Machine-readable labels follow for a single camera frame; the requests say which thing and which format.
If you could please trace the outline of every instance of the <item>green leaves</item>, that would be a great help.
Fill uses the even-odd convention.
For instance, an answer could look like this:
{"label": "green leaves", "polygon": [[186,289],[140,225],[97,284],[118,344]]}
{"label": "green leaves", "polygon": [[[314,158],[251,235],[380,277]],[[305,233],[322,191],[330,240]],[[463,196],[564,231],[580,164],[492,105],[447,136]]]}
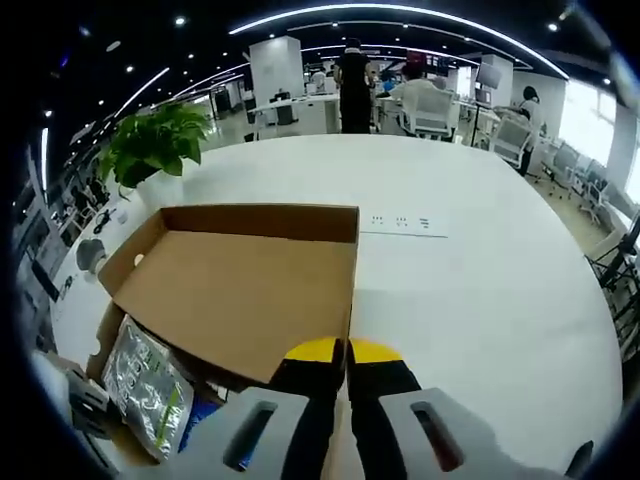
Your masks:
{"label": "green leaves", "polygon": [[100,153],[100,175],[106,179],[113,171],[116,182],[129,188],[158,170],[180,176],[184,158],[202,161],[199,141],[208,127],[202,110],[193,105],[168,104],[148,115],[130,115]]}

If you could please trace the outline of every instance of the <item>desk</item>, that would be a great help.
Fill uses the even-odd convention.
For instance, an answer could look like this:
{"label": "desk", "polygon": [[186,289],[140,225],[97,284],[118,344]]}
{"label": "desk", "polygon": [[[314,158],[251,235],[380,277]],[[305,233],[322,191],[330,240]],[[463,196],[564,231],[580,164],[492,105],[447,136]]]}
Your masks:
{"label": "desk", "polygon": [[[188,204],[358,205],[362,230],[381,212],[446,221],[447,238],[361,233],[351,335],[394,348],[423,388],[481,416],[526,465],[564,472],[617,420],[620,358],[602,291],[560,219],[494,153],[289,137],[205,152],[185,175]],[[145,218],[136,197],[129,221],[103,233],[110,252]],[[73,264],[65,259],[57,285]],[[53,321],[61,355],[86,362],[107,302],[99,284],[74,282]]]}
{"label": "desk", "polygon": [[294,116],[298,118],[300,132],[303,135],[340,133],[339,102],[340,95],[337,93],[330,95],[311,95],[260,105],[250,110],[249,113],[255,113],[257,117],[255,122],[256,138],[260,133],[261,124],[265,123],[263,121],[265,114],[269,110],[280,107],[291,107],[294,109]]}

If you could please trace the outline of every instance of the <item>potted plant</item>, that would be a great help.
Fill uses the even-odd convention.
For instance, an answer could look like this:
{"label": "potted plant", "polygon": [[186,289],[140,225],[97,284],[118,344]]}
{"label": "potted plant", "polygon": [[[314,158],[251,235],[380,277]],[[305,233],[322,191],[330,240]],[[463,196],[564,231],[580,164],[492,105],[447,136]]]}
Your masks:
{"label": "potted plant", "polygon": [[117,126],[111,143],[100,153],[105,180],[137,190],[150,211],[182,203],[183,160],[200,164],[199,140],[209,121],[196,106],[168,104],[149,114],[134,114]]}

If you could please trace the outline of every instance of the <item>blue object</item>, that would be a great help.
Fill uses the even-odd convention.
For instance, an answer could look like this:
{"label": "blue object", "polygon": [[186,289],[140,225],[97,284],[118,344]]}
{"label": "blue object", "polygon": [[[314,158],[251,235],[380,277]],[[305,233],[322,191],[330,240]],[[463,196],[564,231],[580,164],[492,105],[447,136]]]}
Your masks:
{"label": "blue object", "polygon": [[189,420],[187,420],[187,426],[184,428],[184,435],[182,435],[182,440],[180,440],[178,452],[181,452],[187,446],[189,435],[191,434],[191,430],[193,430],[193,427],[195,427],[209,415],[215,413],[215,411],[219,408],[220,405],[218,405],[217,403],[204,400],[197,395],[194,396],[193,405],[191,406],[191,414],[189,415]]}

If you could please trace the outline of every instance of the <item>box flap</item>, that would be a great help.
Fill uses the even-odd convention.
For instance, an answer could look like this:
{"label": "box flap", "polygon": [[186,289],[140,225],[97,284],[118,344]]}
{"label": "box flap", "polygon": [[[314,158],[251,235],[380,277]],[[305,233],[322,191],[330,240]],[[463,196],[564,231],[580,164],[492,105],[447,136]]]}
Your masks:
{"label": "box flap", "polygon": [[[254,208],[263,215],[251,214]],[[282,217],[288,221],[277,215],[278,209],[286,210]],[[337,219],[331,220],[328,212]],[[144,260],[129,269],[114,301],[166,342],[268,382],[284,355],[300,343],[324,336],[346,338],[357,209],[231,205],[182,207],[162,214],[168,230],[151,249],[151,242],[140,242],[147,247]],[[197,221],[197,216],[205,221]],[[242,222],[232,228],[225,223],[229,216]],[[149,222],[143,229],[152,227],[160,231]],[[206,233],[205,228],[239,229],[254,236]],[[280,238],[258,236],[261,232]],[[334,241],[288,239],[314,236]],[[127,243],[124,261],[132,262],[135,245]]]}
{"label": "box flap", "polygon": [[165,231],[162,212],[156,212],[109,257],[98,272],[98,279],[111,297],[135,268],[135,257],[151,251]]}
{"label": "box flap", "polygon": [[161,210],[169,230],[355,243],[357,207],[325,205],[199,205]]}

